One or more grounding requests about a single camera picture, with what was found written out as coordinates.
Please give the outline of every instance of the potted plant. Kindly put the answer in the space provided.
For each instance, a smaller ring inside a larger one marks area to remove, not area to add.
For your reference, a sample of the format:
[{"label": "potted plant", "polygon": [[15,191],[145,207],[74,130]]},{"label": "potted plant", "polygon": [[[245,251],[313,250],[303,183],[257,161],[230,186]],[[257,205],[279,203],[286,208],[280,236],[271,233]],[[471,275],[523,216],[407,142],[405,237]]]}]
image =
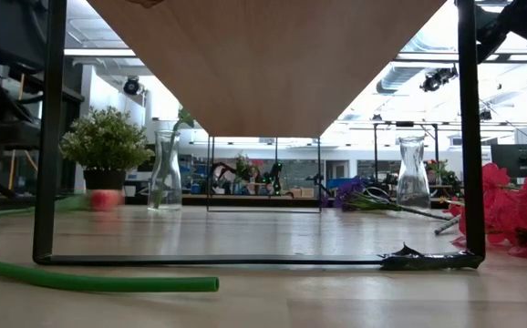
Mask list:
[{"label": "potted plant", "polygon": [[128,122],[129,113],[108,106],[76,119],[60,142],[61,153],[83,167],[89,190],[121,190],[126,172],[148,160],[144,127]]}]

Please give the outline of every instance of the green hose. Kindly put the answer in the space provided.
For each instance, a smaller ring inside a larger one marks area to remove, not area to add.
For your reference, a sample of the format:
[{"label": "green hose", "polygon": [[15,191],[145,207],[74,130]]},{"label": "green hose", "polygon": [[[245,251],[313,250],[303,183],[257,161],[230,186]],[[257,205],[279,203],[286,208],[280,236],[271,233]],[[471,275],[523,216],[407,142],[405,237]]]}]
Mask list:
[{"label": "green hose", "polygon": [[0,276],[79,292],[217,292],[219,278],[107,278],[45,272],[0,262]]}]

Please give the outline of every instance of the ceiling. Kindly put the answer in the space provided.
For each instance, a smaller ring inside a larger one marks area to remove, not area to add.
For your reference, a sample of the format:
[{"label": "ceiling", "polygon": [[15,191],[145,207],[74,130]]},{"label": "ceiling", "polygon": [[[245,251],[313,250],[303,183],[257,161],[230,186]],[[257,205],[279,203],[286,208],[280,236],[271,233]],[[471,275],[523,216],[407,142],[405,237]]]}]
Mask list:
[{"label": "ceiling", "polygon": [[[504,1],[483,1],[487,11],[500,11]],[[456,52],[457,12],[449,0],[402,49],[402,53]],[[527,53],[527,41],[510,34],[501,52]],[[86,0],[68,0],[67,48],[128,48],[99,17]],[[129,75],[151,74],[132,57],[80,57],[76,60],[98,66],[107,81],[121,85]],[[439,91],[419,89],[425,74],[451,64],[431,62],[391,62],[365,90],[344,108],[326,134],[351,131],[374,115],[384,120],[460,121],[459,85],[454,80]],[[527,122],[527,64],[479,65],[481,108],[494,110],[492,121]]]}]

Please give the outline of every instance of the wooden floor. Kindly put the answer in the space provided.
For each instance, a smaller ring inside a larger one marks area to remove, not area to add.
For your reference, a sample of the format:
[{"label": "wooden floor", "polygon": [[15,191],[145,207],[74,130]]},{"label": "wooden floor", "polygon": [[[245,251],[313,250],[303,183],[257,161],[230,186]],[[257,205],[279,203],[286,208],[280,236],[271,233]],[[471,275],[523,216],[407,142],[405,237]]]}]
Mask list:
[{"label": "wooden floor", "polygon": [[[0,260],[31,262],[32,218],[0,219]],[[59,254],[375,254],[406,242],[455,251],[456,231],[395,214],[72,213],[56,220]],[[105,276],[207,276],[217,293],[63,292],[0,279],[0,327],[525,327],[527,260],[489,250],[477,271],[379,272],[376,268],[244,266],[75,268]]]}]

